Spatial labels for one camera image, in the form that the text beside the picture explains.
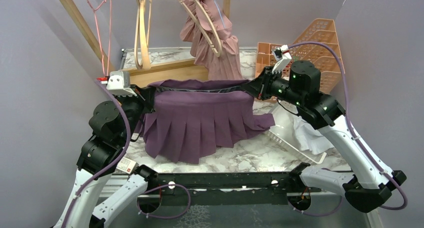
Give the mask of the purple garment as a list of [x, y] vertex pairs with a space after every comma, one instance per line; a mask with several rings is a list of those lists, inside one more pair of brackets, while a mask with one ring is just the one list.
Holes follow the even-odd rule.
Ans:
[[135, 132], [151, 157], [198, 164], [219, 147], [231, 148], [275, 124], [272, 114], [255, 115], [254, 98], [233, 91], [242, 80], [154, 82], [154, 112], [141, 116]]

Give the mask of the white garment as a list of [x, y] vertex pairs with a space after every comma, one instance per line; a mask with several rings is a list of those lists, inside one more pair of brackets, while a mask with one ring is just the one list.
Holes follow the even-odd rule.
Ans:
[[301, 151], [310, 151], [313, 155], [319, 155], [334, 145], [319, 131], [298, 116], [292, 115], [293, 135], [299, 144]]

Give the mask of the pink pleated skirt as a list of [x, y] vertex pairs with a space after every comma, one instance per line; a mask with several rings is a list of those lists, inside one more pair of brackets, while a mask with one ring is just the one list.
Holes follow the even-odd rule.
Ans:
[[191, 43], [194, 64], [208, 70], [209, 80], [241, 80], [239, 40], [216, 0], [179, 2], [188, 14], [180, 38]]

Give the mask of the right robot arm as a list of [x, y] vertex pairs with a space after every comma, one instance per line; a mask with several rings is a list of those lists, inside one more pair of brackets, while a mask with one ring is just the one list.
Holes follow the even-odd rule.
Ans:
[[299, 165], [288, 179], [292, 190], [300, 192], [309, 187], [332, 192], [363, 213], [384, 208], [392, 192], [400, 190], [406, 175], [385, 165], [355, 134], [343, 106], [320, 91], [320, 77], [321, 72], [311, 62], [300, 60], [291, 65], [288, 80], [267, 66], [241, 89], [259, 100], [275, 97], [294, 105], [297, 115], [327, 138], [351, 168], [351, 173], [342, 174]]

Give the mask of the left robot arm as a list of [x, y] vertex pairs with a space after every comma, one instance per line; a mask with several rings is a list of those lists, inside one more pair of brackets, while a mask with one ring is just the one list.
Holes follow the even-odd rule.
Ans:
[[133, 96], [108, 93], [89, 120], [92, 136], [84, 143], [77, 161], [75, 181], [56, 228], [107, 228], [142, 193], [157, 188], [158, 174], [146, 165], [135, 168], [127, 182], [106, 200], [99, 197], [142, 124], [142, 116], [154, 110], [155, 89], [131, 85]]

